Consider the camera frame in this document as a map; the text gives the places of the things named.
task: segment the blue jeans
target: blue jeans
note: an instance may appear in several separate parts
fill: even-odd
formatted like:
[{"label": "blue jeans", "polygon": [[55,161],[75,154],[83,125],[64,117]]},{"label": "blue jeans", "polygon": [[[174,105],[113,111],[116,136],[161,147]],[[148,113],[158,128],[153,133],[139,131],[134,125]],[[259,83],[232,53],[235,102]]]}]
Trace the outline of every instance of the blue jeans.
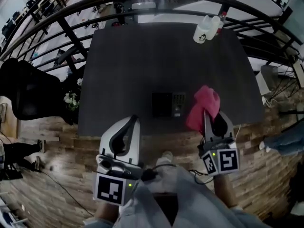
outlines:
[{"label": "blue jeans", "polygon": [[265,146],[278,150],[283,156],[304,151],[304,121],[276,136],[264,139]]}]

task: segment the cable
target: cable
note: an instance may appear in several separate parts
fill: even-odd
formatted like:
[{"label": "cable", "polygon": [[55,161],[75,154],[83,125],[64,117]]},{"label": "cable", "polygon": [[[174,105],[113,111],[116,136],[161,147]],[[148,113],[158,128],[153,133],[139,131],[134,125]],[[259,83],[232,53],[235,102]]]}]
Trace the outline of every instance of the cable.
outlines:
[{"label": "cable", "polygon": [[12,142],[10,141],[10,139],[9,139],[3,132],[0,131],[0,133],[1,133],[4,137],[6,137],[10,143],[12,143]]},{"label": "cable", "polygon": [[275,102],[278,103],[278,101],[275,100],[275,99],[271,99],[271,101],[268,101],[264,96],[262,96],[262,100],[263,100],[263,99],[265,99],[264,103],[268,106],[268,108],[271,107],[271,104],[272,104],[273,101],[275,101]]},{"label": "cable", "polygon": [[155,170],[156,168],[159,168],[159,167],[162,167],[162,166],[172,166],[172,167],[176,167],[176,165],[173,165],[173,164],[162,164],[162,165],[154,166],[154,167],[152,168],[152,171]]},{"label": "cable", "polygon": [[206,185],[206,184],[208,184],[209,182],[212,182],[212,181],[213,181],[213,178],[211,178],[211,180],[210,180],[210,181],[207,181],[207,182],[198,182],[197,179],[196,179],[196,175],[197,175],[197,174],[194,175],[194,180],[195,180],[195,182],[196,182],[197,184],[199,184],[199,185]]},{"label": "cable", "polygon": [[235,137],[236,141],[237,141],[237,136],[238,136],[238,133],[239,133],[240,130],[241,130],[241,124],[238,127],[238,131],[237,131],[237,134],[236,134],[236,137]]},{"label": "cable", "polygon": [[46,174],[45,172],[41,172],[45,175],[47,175],[50,179],[52,179],[55,183],[57,183],[64,191],[67,192],[68,195],[70,195],[70,197],[81,207],[83,208],[83,210],[85,210],[89,215],[91,215],[92,217],[94,217],[93,214],[91,214],[89,211],[87,211],[87,209],[85,207],[83,207],[59,182],[55,181],[49,174]]},{"label": "cable", "polygon": [[[162,166],[172,166],[172,167],[176,167],[176,165],[174,164],[162,164],[162,165],[157,165],[155,167],[152,168],[152,170],[155,170],[156,168],[159,168],[159,167],[162,167]],[[199,172],[197,170],[189,170],[189,172],[193,172],[194,173],[194,181],[199,184],[199,185],[205,185],[209,182],[212,182],[213,181],[213,178],[210,180],[210,181],[207,181],[207,182],[198,182],[197,179],[196,179],[196,175],[198,176],[208,176],[207,174],[205,173],[202,173],[202,172]]]}]

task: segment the curved metal railing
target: curved metal railing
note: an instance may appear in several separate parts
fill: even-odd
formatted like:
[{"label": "curved metal railing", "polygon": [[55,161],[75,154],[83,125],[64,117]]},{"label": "curved metal railing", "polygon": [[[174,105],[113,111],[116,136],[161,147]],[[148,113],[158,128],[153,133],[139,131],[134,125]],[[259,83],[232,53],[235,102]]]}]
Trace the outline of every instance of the curved metal railing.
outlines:
[{"label": "curved metal railing", "polygon": [[[91,39],[93,37],[93,35],[87,35],[87,36],[78,38],[76,36],[76,34],[74,33],[75,29],[85,27],[85,26],[88,26],[91,24],[95,24],[95,23],[98,23],[101,21],[107,21],[109,19],[115,19],[115,18],[121,18],[121,17],[131,17],[131,16],[136,16],[136,15],[146,15],[146,14],[153,14],[153,15],[155,15],[155,14],[186,14],[186,15],[194,15],[194,16],[206,16],[206,15],[214,16],[215,15],[215,14],[208,14],[205,12],[198,12],[198,11],[155,8],[155,9],[144,9],[144,10],[143,9],[129,10],[124,13],[106,15],[106,16],[91,19],[91,20],[88,20],[85,22],[81,22],[81,23],[73,25],[73,26],[69,26],[69,24],[66,21],[67,16],[78,13],[82,10],[85,10],[85,9],[88,9],[88,8],[91,8],[94,6],[100,6],[102,4],[106,4],[109,2],[122,2],[122,1],[126,1],[126,0],[83,0],[83,1],[77,2],[75,4],[72,4],[68,7],[65,7],[65,8],[61,9],[60,11],[52,14],[51,16],[45,18],[44,20],[41,20],[34,27],[29,28],[23,36],[21,36],[18,40],[14,41],[11,44],[11,46],[6,51],[3,52],[3,54],[0,57],[0,60],[7,59],[10,55],[12,55],[14,53],[14,51],[20,45],[25,43],[25,41],[27,39],[29,39],[31,36],[34,36],[39,31],[42,31],[44,28],[47,28],[48,26],[50,26],[56,22],[58,22],[58,24],[62,28],[62,31],[59,31],[59,32],[55,33],[54,35],[46,37],[45,39],[36,43],[35,45],[31,45],[27,50],[23,51],[22,53],[19,53],[19,55],[16,56],[16,58],[20,59],[21,57],[25,57],[25,55],[30,51],[33,51],[32,54],[34,54],[34,51],[37,47],[41,46],[44,43],[47,43],[48,41],[50,41],[56,37],[66,34],[70,39],[69,42],[63,43],[61,45],[57,45],[56,47],[53,47],[47,51],[44,51],[44,52],[40,53],[39,55],[36,55],[35,57],[31,56],[28,59],[28,61],[33,62],[34,60],[36,60],[44,55],[47,55],[51,52],[54,52],[56,50],[59,50],[60,48],[70,46],[70,45],[75,45],[78,49],[78,51],[76,51],[75,54],[82,54],[82,56],[83,56],[83,59],[80,59],[80,60],[76,61],[75,63],[81,63],[81,62],[86,61],[87,51],[89,50],[89,48],[84,48],[81,41]],[[243,20],[243,21],[232,19],[232,18],[227,18],[226,19],[227,23],[225,24],[225,27],[226,28],[231,27],[231,29],[235,30],[237,35],[241,38],[251,39],[251,40],[254,40],[255,42],[258,41],[259,43],[263,43],[265,46],[272,48],[272,52],[270,53],[271,57],[269,58],[268,63],[270,63],[272,61],[276,61],[279,58],[284,58],[284,56],[283,56],[284,52],[288,48],[292,48],[296,53],[298,53],[298,51],[291,44],[293,42],[296,42],[299,45],[301,45],[302,42],[292,32],[290,32],[288,29],[286,29],[281,24],[279,24],[274,18],[270,18],[266,14],[258,11],[257,9],[254,9],[254,8],[248,6],[244,3],[241,3],[239,1],[236,1],[236,0],[206,0],[206,1],[221,4],[222,5],[221,10],[228,10],[229,8],[235,8],[235,9],[246,12],[246,13],[256,17],[254,19],[247,19],[247,20]],[[265,28],[265,27],[272,27],[274,30],[280,30],[281,32],[285,33],[290,39],[288,41],[284,41],[283,39],[277,37],[273,33],[263,30],[263,28]],[[257,39],[257,38],[254,38],[254,37],[251,37],[248,35],[244,35],[243,32],[248,31],[248,30],[256,30],[263,34],[266,34],[269,37],[280,41],[283,44],[283,46],[282,47],[275,46],[266,40],[263,41],[261,39]],[[37,65],[36,67],[37,68],[42,67],[46,64],[53,63],[56,60],[58,60],[58,57],[48,59],[47,61]],[[49,72],[49,71],[56,70],[58,68],[66,67],[66,66],[67,66],[67,64],[61,64],[61,65],[58,65],[58,66],[55,66],[52,68],[48,68],[44,71]]]}]

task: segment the white bottle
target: white bottle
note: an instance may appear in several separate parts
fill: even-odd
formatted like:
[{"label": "white bottle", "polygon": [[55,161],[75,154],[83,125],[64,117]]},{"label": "white bottle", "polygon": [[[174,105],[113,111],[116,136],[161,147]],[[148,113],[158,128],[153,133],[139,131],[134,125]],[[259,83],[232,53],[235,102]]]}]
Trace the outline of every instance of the white bottle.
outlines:
[{"label": "white bottle", "polygon": [[212,40],[213,37],[215,36],[215,34],[218,31],[219,28],[219,23],[220,23],[220,18],[219,16],[214,16],[211,20],[211,28],[208,31],[208,33],[206,34],[206,39],[207,40]]},{"label": "white bottle", "polygon": [[193,39],[199,44],[203,44],[206,40],[208,31],[211,28],[211,18],[208,15],[197,25]]}]

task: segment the black cable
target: black cable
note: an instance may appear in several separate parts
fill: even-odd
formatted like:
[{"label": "black cable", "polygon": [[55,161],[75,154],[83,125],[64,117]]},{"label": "black cable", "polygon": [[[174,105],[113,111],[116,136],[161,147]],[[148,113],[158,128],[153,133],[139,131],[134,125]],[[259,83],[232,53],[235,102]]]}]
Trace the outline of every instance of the black cable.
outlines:
[{"label": "black cable", "polygon": [[91,214],[89,211],[87,211],[87,209],[85,207],[83,207],[59,182],[55,181],[49,174],[46,174],[45,172],[41,172],[45,175],[47,175],[50,179],[52,179],[55,183],[57,183],[64,191],[67,192],[68,195],[70,195],[70,197],[81,207],[83,208],[89,215],[91,215],[92,217],[94,217],[93,214]]},{"label": "black cable", "polygon": [[12,143],[12,142],[10,141],[10,139],[9,139],[3,132],[0,131],[0,133],[1,133],[4,137],[6,137],[10,143]]},{"label": "black cable", "polygon": [[[159,167],[162,167],[162,166],[172,166],[172,167],[176,167],[176,165],[173,165],[173,164],[162,164],[162,165],[157,165],[155,167],[152,168],[152,170],[155,170],[156,168],[159,168]],[[194,173],[194,181],[199,184],[199,185],[205,185],[207,183],[210,183],[213,181],[213,178],[210,180],[210,181],[207,181],[207,182],[198,182],[197,179],[196,179],[196,175],[198,176],[208,176],[207,174],[205,173],[202,173],[202,172],[199,172],[197,170],[189,170],[189,172],[193,172]]]},{"label": "black cable", "polygon": [[195,182],[196,182],[197,184],[199,184],[199,185],[206,185],[207,183],[212,182],[213,179],[214,179],[214,178],[212,178],[210,181],[207,181],[207,182],[198,182],[198,180],[196,179],[196,175],[197,175],[197,174],[194,175],[194,180],[195,180]]},{"label": "black cable", "polygon": [[161,164],[161,165],[154,166],[154,167],[152,168],[152,171],[155,170],[156,168],[159,168],[159,167],[162,167],[162,166],[172,166],[172,167],[176,167],[176,165],[173,165],[173,164]]}]

